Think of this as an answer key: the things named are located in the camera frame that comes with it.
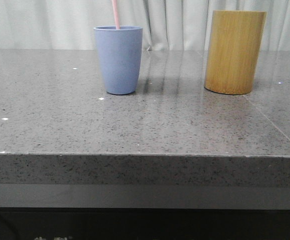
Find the bamboo cylindrical holder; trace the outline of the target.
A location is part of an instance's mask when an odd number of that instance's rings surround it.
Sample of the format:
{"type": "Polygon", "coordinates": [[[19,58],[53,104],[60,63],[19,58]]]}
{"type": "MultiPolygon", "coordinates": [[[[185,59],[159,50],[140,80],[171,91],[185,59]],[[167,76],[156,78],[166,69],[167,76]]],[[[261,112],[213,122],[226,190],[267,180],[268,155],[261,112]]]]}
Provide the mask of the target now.
{"type": "Polygon", "coordinates": [[[253,89],[265,11],[213,12],[204,87],[215,93],[244,95],[253,89]]]}

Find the pink chopstick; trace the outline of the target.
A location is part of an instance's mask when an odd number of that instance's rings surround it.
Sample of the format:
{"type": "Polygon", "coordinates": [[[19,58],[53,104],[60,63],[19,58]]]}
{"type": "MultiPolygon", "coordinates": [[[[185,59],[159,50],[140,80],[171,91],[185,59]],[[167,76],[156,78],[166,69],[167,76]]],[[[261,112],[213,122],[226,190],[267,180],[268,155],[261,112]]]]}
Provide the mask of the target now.
{"type": "Polygon", "coordinates": [[[117,0],[112,0],[111,2],[112,2],[112,8],[113,8],[115,27],[116,27],[117,30],[119,30],[120,29],[120,22],[119,22],[119,13],[118,13],[117,0]]]}

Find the white pleated curtain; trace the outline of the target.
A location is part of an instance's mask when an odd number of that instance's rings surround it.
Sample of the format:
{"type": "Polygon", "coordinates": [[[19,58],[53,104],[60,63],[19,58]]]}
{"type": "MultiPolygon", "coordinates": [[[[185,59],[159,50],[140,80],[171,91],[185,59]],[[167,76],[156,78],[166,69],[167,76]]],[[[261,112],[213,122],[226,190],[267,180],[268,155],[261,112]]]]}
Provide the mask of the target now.
{"type": "MultiPolygon", "coordinates": [[[[261,48],[290,51],[290,0],[120,0],[122,26],[143,28],[146,50],[203,51],[215,10],[264,11],[261,48]]],[[[93,28],[114,25],[109,0],[0,0],[0,49],[92,50],[93,28]]]]}

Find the blue plastic cup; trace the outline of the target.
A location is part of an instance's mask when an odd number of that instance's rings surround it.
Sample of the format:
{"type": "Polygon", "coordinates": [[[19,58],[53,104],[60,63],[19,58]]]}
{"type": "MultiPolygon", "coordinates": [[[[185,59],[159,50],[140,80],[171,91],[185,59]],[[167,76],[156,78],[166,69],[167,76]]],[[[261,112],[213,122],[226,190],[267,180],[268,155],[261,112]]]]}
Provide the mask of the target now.
{"type": "Polygon", "coordinates": [[[105,90],[113,95],[136,91],[142,56],[143,28],[98,26],[94,36],[105,90]]]}

